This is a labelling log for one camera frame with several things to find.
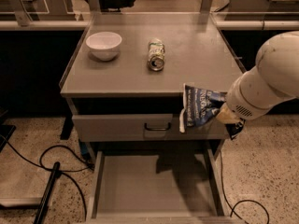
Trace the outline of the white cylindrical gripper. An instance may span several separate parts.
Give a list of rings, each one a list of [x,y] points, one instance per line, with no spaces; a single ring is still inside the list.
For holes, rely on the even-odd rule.
[[[216,119],[235,124],[241,119],[253,120],[268,113],[275,105],[294,99],[266,83],[258,68],[245,72],[231,86]]]

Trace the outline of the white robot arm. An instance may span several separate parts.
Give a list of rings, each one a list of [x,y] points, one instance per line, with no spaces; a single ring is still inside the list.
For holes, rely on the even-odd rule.
[[[255,65],[226,94],[216,119],[224,124],[253,120],[299,97],[299,32],[275,35],[259,48]]]

